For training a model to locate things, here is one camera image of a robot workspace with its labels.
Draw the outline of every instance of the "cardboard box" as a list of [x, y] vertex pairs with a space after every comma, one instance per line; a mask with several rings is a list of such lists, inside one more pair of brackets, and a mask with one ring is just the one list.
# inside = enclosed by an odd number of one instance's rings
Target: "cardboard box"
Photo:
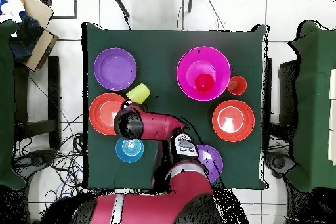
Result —
[[27, 61], [22, 62], [22, 64], [31, 70], [36, 70], [36, 68], [42, 68], [58, 40], [57, 35], [45, 29], [54, 13], [50, 7], [38, 0], [21, 0], [21, 2], [24, 4], [27, 15], [36, 19], [39, 25], [44, 29], [31, 57], [29, 57]]

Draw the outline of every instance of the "red plate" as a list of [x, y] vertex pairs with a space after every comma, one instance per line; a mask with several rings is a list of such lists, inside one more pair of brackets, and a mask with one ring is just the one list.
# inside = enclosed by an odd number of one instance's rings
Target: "red plate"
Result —
[[238, 142], [245, 139], [255, 126], [252, 109], [237, 100], [224, 101], [213, 112], [213, 129], [223, 140]]
[[116, 93], [105, 93], [91, 103], [89, 119], [92, 127], [104, 135], [116, 135], [113, 120], [125, 99]]

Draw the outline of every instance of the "plastic cup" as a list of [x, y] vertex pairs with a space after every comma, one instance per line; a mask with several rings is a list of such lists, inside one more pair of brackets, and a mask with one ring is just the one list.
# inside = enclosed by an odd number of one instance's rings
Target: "plastic cup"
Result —
[[142, 104], [150, 95], [150, 90], [144, 84], [137, 85], [126, 96], [133, 102]]
[[212, 90], [215, 80], [210, 74], [200, 74], [195, 78], [195, 88], [201, 93], [208, 93]]
[[243, 76], [233, 76], [228, 83], [228, 91], [233, 95], [241, 95], [247, 87], [246, 80]]
[[120, 138], [115, 145], [118, 158], [123, 162], [137, 162], [144, 154], [144, 143], [138, 139], [125, 140]]

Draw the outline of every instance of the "red cup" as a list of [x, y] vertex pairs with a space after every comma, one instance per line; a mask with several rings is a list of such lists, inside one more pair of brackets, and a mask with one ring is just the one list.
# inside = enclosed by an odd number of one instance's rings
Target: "red cup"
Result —
[[227, 90], [233, 95], [241, 95], [246, 87], [247, 83], [243, 76], [234, 76], [230, 79]]
[[207, 93], [212, 90], [215, 80], [210, 74], [200, 74], [195, 79], [195, 88], [201, 93]]

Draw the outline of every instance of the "blue cloth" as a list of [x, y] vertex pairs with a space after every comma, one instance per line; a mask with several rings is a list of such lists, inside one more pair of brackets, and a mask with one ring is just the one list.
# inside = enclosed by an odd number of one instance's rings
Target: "blue cloth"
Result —
[[2, 10], [1, 10], [1, 5], [5, 4], [5, 3], [8, 3], [7, 0], [0, 0], [0, 15], [2, 15]]
[[21, 29], [17, 31], [17, 37], [9, 39], [9, 47], [18, 62], [25, 61], [32, 55], [35, 45], [43, 33], [39, 22], [30, 16], [26, 16], [19, 25]]

